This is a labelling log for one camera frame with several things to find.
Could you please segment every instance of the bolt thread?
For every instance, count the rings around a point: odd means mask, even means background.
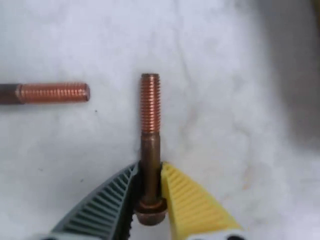
[[[20,84],[16,95],[23,104],[87,102],[90,88],[81,82]]]
[[[160,131],[160,79],[156,73],[141,76],[140,89],[141,131],[158,133]]]

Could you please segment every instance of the copper bolt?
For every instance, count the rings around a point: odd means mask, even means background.
[[[0,104],[53,104],[87,102],[86,83],[0,84]]]
[[[156,73],[141,76],[140,111],[143,195],[135,213],[141,224],[154,226],[164,220],[167,211],[160,190],[160,79]]]

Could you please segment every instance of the copper coating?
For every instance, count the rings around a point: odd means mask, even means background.
[[[0,104],[78,103],[90,99],[86,83],[0,84]]]
[[[140,90],[141,131],[158,133],[160,131],[160,79],[156,73],[141,76]]]

